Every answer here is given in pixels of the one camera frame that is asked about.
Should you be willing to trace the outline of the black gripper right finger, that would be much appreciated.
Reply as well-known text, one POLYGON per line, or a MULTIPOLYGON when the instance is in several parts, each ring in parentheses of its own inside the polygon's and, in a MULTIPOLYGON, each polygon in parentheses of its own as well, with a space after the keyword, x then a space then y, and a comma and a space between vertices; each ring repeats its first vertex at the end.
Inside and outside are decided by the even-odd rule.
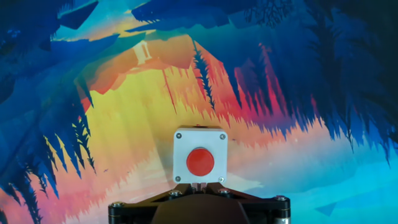
POLYGON ((291 224, 290 199, 283 195, 260 198, 237 190, 229 189, 220 183, 199 184, 199 193, 231 199, 242 207, 242 214, 249 223, 291 224))

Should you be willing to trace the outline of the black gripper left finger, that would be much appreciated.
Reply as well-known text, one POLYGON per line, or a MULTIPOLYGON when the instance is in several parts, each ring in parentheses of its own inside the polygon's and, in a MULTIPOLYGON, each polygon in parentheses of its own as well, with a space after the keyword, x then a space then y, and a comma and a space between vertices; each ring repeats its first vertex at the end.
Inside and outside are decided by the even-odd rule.
POLYGON ((177 184, 173 189, 137 203, 113 202, 108 205, 109 224, 150 224, 164 202, 199 193, 200 184, 177 184))

